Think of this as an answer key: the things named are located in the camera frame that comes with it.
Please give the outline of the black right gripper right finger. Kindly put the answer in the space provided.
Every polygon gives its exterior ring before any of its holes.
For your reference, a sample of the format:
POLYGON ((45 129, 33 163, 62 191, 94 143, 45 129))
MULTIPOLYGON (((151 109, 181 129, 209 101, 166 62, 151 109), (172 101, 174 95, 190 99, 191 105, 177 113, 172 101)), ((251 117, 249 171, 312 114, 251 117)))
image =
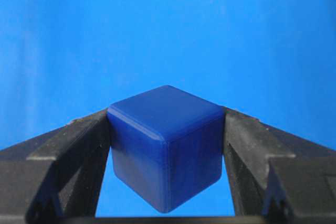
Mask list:
POLYGON ((335 150, 224 108, 223 155, 238 216, 335 223, 335 150))

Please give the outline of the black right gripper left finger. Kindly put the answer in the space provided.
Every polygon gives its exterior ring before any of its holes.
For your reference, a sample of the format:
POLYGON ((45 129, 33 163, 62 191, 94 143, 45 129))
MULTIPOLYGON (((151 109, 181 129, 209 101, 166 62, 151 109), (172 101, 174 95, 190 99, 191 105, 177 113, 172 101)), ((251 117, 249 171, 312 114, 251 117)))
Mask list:
POLYGON ((1 223, 93 217, 109 149, 101 110, 1 150, 1 223))

